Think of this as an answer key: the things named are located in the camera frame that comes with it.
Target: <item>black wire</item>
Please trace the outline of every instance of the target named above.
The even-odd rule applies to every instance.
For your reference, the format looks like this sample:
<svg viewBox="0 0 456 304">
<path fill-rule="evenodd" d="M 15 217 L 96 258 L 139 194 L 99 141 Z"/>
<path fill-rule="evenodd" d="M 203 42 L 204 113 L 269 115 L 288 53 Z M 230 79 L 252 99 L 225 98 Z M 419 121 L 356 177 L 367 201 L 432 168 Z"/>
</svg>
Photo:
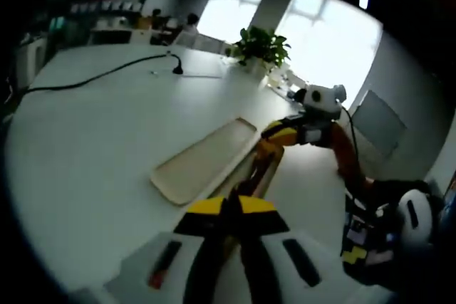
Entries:
<svg viewBox="0 0 456 304">
<path fill-rule="evenodd" d="M 347 109 L 345 107 L 342 107 L 342 109 L 345 110 L 345 112 L 348 115 L 348 119 L 350 120 L 351 135 L 353 136 L 353 146 L 355 147 L 356 162 L 358 163 L 358 167 L 361 169 L 361 166 L 359 164 L 358 143 L 356 142 L 356 135 L 355 135 L 355 128 L 353 126 L 353 120 L 351 119 L 351 115 L 347 111 Z"/>
<path fill-rule="evenodd" d="M 38 91 L 41 91 L 41 90 L 66 90 L 66 89 L 78 88 L 78 87 L 81 87 L 83 85 L 86 85 L 89 82 L 92 82 L 94 80 L 102 78 L 103 76 L 106 76 L 108 74 L 114 73 L 115 71 L 118 71 L 120 69 L 124 69 L 124 68 L 126 68 L 126 67 L 128 67 L 128 66 L 130 66 L 132 64 L 143 62 L 143 61 L 147 61 L 147 60 L 153 60 L 155 58 L 168 57 L 168 56 L 176 57 L 177 61 L 178 61 L 177 67 L 174 68 L 172 72 L 176 73 L 176 74 L 182 74 L 183 73 L 182 72 L 182 61 L 180 60 L 180 57 L 178 55 L 175 55 L 174 53 L 165 53 L 165 54 L 162 54 L 162 55 L 153 55 L 153 56 L 148 56 L 148 57 L 144 57 L 144 58 L 139 58 L 137 60 L 128 62 L 126 64 L 122 64 L 122 65 L 120 65 L 120 66 L 118 66 L 118 67 L 116 67 L 116 68 L 114 68 L 112 70 L 109 70 L 109 71 L 106 71 L 104 73 L 101 73 L 100 75 L 93 76 L 92 78 L 89 78 L 88 80 L 84 80 L 84 81 L 81 81 L 81 82 L 78 82 L 78 83 L 73 83 L 71 85 L 57 85 L 57 86 L 53 86 L 53 87 L 29 88 L 23 93 L 23 95 L 29 94 L 29 93 L 33 93 L 33 92 L 38 92 Z"/>
</svg>

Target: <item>bright window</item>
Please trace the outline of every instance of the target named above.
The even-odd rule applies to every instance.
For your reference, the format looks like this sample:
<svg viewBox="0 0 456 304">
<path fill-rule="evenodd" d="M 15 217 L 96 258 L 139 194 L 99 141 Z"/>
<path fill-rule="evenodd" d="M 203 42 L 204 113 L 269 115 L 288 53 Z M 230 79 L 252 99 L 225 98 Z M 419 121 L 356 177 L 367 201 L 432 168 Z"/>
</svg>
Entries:
<svg viewBox="0 0 456 304">
<path fill-rule="evenodd" d="M 369 72 L 382 26 L 339 0 L 291 0 L 276 33 L 291 45 L 289 64 L 301 79 L 347 90 L 349 107 Z"/>
<path fill-rule="evenodd" d="M 198 31 L 203 35 L 234 43 L 241 38 L 241 29 L 250 25 L 260 1 L 209 0 L 199 20 Z"/>
</svg>

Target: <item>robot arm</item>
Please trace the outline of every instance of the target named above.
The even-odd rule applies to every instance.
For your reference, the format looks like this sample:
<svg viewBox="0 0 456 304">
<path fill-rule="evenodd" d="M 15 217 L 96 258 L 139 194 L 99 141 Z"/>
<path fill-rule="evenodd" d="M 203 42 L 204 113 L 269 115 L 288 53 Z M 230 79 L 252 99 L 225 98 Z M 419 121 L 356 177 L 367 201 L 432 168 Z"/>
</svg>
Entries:
<svg viewBox="0 0 456 304">
<path fill-rule="evenodd" d="M 366 184 L 353 145 L 343 128 L 335 122 L 341 116 L 341 103 L 346 99 L 342 85 L 325 88 L 310 85 L 303 90 L 304 110 L 268 125 L 261 134 L 257 159 L 262 160 L 274 149 L 284 146 L 312 144 L 334 151 L 338 173 L 349 189 Z"/>
</svg>

